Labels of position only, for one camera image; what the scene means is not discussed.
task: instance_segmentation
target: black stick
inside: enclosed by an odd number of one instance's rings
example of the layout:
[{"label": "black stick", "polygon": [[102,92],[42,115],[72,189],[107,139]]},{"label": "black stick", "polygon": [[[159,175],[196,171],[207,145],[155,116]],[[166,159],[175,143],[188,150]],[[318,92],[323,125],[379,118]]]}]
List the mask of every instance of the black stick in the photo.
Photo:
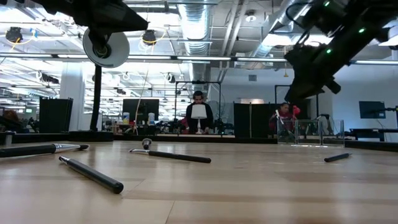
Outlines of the black stick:
[{"label": "black stick", "polygon": [[333,161],[337,161],[339,159],[347,158],[347,157],[349,157],[349,155],[351,155],[351,153],[344,153],[344,154],[341,154],[341,155],[338,155],[338,156],[332,156],[332,157],[329,157],[329,158],[324,158],[323,160],[325,162],[333,162]]},{"label": "black stick", "polygon": [[0,149],[0,158],[51,154],[59,151],[72,150],[72,149],[84,150],[87,149],[88,147],[89,145],[86,144],[80,144],[80,145],[48,144],[41,146],[10,147],[10,148]]},{"label": "black stick", "polygon": [[192,162],[202,162],[202,163],[211,163],[211,159],[207,157],[200,156],[188,156],[183,154],[174,154],[169,152],[159,152],[159,151],[151,151],[151,150],[143,150],[143,149],[131,149],[129,152],[146,152],[150,156],[164,157],[170,159],[180,159],[184,161],[192,161]]},{"label": "black stick", "polygon": [[117,180],[114,180],[110,177],[108,177],[105,174],[102,174],[98,172],[97,170],[94,170],[93,168],[82,164],[79,161],[76,161],[74,159],[69,159],[63,156],[59,157],[60,161],[65,163],[68,167],[74,169],[76,172],[80,173],[81,175],[84,175],[85,177],[99,183],[103,187],[109,189],[115,194],[119,194],[122,192],[124,186],[122,183],[120,183]]},{"label": "black stick", "polygon": [[94,103],[93,103],[93,114],[91,115],[90,130],[97,131],[98,115],[100,113],[101,103],[101,78],[102,78],[102,67],[95,65],[95,79],[94,79]]}]

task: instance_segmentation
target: person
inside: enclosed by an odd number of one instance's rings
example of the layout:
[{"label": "person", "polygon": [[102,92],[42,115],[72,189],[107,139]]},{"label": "person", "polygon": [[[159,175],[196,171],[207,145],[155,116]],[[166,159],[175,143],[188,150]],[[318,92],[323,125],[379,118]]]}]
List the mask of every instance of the person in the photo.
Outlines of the person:
[{"label": "person", "polygon": [[23,124],[19,121],[18,115],[13,110],[6,110],[3,116],[0,116],[0,123],[4,126],[0,131],[15,131],[25,133]]},{"label": "person", "polygon": [[[284,122],[284,126],[288,131],[293,131],[296,115],[300,113],[300,108],[293,106],[293,113],[289,112],[289,103],[282,103],[278,109],[279,118]],[[276,112],[269,119],[269,129],[276,133],[277,118]]]},{"label": "person", "polygon": [[186,113],[186,119],[189,127],[189,133],[190,134],[195,134],[198,130],[198,120],[197,119],[192,119],[191,114],[192,114],[192,106],[193,105],[198,105],[202,104],[206,106],[206,119],[201,119],[200,120],[200,128],[202,129],[202,132],[205,134],[209,133],[209,129],[213,125],[213,112],[210,108],[210,106],[203,102],[204,97],[203,93],[201,91],[196,91],[193,93],[193,100],[194,102],[191,103],[189,106],[187,106],[187,113]]}]

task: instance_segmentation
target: wooden table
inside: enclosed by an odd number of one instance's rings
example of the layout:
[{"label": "wooden table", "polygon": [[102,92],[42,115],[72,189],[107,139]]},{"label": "wooden table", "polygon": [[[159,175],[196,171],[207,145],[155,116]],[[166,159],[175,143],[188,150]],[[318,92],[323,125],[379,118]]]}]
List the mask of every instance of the wooden table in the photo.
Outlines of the wooden table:
[{"label": "wooden table", "polygon": [[[332,147],[154,142],[211,164],[130,154],[141,142],[0,159],[2,224],[398,223],[398,154]],[[352,152],[326,164],[324,157]],[[62,164],[121,181],[115,195]]]}]

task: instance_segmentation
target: white wheel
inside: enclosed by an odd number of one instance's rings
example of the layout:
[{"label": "white wheel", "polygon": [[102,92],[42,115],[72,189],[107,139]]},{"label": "white wheel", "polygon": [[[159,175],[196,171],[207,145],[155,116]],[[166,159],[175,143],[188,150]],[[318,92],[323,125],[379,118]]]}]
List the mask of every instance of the white wheel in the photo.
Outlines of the white wheel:
[{"label": "white wheel", "polygon": [[101,58],[94,52],[93,43],[88,37],[89,33],[90,30],[87,29],[83,36],[83,48],[92,62],[104,68],[116,68],[126,62],[130,54],[130,43],[124,33],[119,32],[111,35],[108,40],[111,53],[106,58]]}]

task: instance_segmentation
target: man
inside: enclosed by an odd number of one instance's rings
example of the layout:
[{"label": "man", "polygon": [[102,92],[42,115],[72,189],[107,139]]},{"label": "man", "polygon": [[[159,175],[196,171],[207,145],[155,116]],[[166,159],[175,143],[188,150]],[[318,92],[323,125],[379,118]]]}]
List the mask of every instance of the man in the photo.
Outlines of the man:
[{"label": "man", "polygon": [[186,115],[187,123],[189,126],[189,133],[195,134],[198,131],[198,120],[191,118],[192,106],[197,104],[202,104],[206,106],[207,119],[200,120],[200,128],[202,129],[202,132],[208,134],[209,129],[213,125],[213,112],[210,106],[207,103],[203,102],[203,93],[201,91],[194,92],[193,100],[194,102],[187,107],[187,115]]}]

